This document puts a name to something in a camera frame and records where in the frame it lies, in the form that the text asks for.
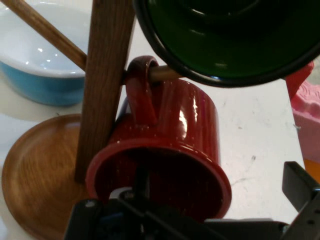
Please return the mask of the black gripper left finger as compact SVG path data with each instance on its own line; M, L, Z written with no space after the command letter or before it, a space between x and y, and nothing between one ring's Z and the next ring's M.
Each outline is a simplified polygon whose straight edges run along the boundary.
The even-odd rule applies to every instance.
M66 240L218 240L204 224L183 217L169 207L152 203L149 173L135 171L132 190L103 204L96 199L78 202L64 234Z

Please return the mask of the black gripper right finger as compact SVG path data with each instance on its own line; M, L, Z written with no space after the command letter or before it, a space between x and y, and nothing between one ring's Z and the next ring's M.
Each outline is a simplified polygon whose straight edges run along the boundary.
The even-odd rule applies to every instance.
M284 163L282 191L298 215L282 235L283 240L320 238L320 184L297 162Z

